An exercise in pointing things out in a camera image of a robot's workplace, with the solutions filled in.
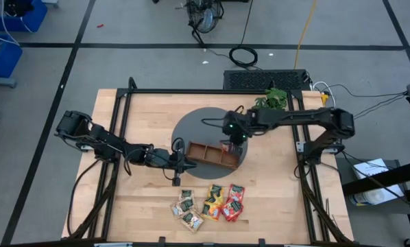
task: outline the blue bin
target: blue bin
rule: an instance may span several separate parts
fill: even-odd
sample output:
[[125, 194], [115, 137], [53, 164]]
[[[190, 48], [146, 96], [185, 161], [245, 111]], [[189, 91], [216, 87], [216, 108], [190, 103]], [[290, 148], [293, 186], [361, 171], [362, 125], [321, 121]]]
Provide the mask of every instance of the blue bin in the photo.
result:
[[[34, 10], [27, 12], [25, 16], [22, 16], [22, 19], [20, 17], [4, 16], [5, 27], [8, 31], [13, 32], [37, 32], [39, 30], [40, 24], [47, 14], [47, 6], [45, 6], [45, 4], [41, 0], [19, 1], [31, 1], [32, 5], [34, 6]], [[2, 26], [2, 20], [0, 16], [0, 32], [2, 31], [5, 30], [4, 26]]]
[[[0, 34], [4, 40], [12, 40], [6, 34]], [[0, 40], [0, 77], [9, 78], [13, 69], [21, 58], [22, 49], [15, 45]]]

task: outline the wooden tray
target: wooden tray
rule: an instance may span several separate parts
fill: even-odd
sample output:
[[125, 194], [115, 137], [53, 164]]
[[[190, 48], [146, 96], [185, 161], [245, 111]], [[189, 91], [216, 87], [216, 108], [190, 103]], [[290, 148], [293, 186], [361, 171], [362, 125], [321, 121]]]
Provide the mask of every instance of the wooden tray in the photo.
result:
[[239, 167], [239, 156], [224, 152], [221, 148], [201, 143], [190, 141], [186, 156], [194, 161], [220, 165], [230, 169], [237, 169]]

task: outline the yellow cable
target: yellow cable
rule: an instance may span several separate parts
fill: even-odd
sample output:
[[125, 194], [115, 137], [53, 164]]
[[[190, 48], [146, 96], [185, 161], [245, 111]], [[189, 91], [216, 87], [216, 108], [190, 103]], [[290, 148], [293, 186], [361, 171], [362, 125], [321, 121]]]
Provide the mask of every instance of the yellow cable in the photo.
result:
[[314, 12], [315, 7], [316, 7], [316, 3], [317, 3], [317, 0], [313, 0], [312, 8], [310, 9], [309, 17], [308, 17], [308, 19], [307, 19], [307, 21], [306, 21], [306, 25], [304, 26], [304, 29], [302, 30], [300, 42], [298, 43], [298, 48], [296, 49], [295, 65], [293, 66], [293, 69], [296, 69], [296, 65], [298, 64], [298, 55], [300, 55], [301, 42], [302, 42], [302, 40], [304, 39], [304, 35], [306, 34], [307, 27], [309, 26], [309, 24], [310, 24], [310, 22], [311, 22], [312, 15], [313, 15], [313, 12]]

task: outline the wooden tabletop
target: wooden tabletop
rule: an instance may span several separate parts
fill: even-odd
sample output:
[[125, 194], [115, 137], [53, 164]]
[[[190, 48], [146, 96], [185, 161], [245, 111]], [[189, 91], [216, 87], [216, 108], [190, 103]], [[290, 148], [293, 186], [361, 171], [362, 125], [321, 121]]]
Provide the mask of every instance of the wooden tabletop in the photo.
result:
[[[95, 102], [93, 121], [106, 129], [110, 125], [115, 94], [116, 89], [99, 90]], [[303, 96], [306, 109], [322, 106], [318, 92], [305, 91]], [[187, 113], [209, 106], [225, 110], [234, 110], [239, 105], [249, 108], [256, 97], [258, 95], [133, 94], [125, 138], [130, 143], [153, 143], [155, 148], [170, 150], [173, 129]], [[122, 110], [115, 134], [119, 133], [121, 113]], [[322, 127], [309, 126], [312, 139], [323, 131]], [[264, 238], [268, 244], [309, 244], [300, 181], [293, 175], [297, 164], [294, 145], [291, 127], [279, 127], [249, 140], [243, 165], [235, 172], [215, 180], [183, 173], [181, 187], [172, 187], [160, 169], [132, 165], [130, 177], [121, 168], [108, 241], [157, 242], [164, 236], [167, 242], [255, 244]], [[92, 152], [84, 153], [78, 175], [93, 161]], [[331, 154], [324, 154], [322, 162], [336, 167]], [[100, 168], [101, 165], [90, 170], [77, 186], [71, 217], [73, 231], [92, 209]], [[323, 165], [317, 166], [317, 173], [322, 197], [329, 199], [332, 218], [345, 236], [353, 239], [339, 174]], [[225, 196], [230, 184], [244, 186], [243, 213], [235, 223], [227, 222], [223, 216], [218, 222], [205, 220], [199, 231], [192, 233], [173, 218], [169, 205], [178, 199], [180, 188], [193, 189], [201, 210], [208, 186], [213, 183], [225, 187]], [[96, 235], [101, 233], [103, 217], [104, 209], [99, 214]], [[322, 239], [316, 213], [313, 218], [318, 239]]]

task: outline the green plant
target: green plant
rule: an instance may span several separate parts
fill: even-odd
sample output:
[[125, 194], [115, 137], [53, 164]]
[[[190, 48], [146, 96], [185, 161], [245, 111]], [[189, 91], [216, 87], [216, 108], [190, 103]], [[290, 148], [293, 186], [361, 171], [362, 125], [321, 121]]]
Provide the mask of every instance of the green plant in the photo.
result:
[[254, 108], [284, 109], [287, 106], [287, 93], [280, 89], [266, 89], [266, 97], [255, 99]]

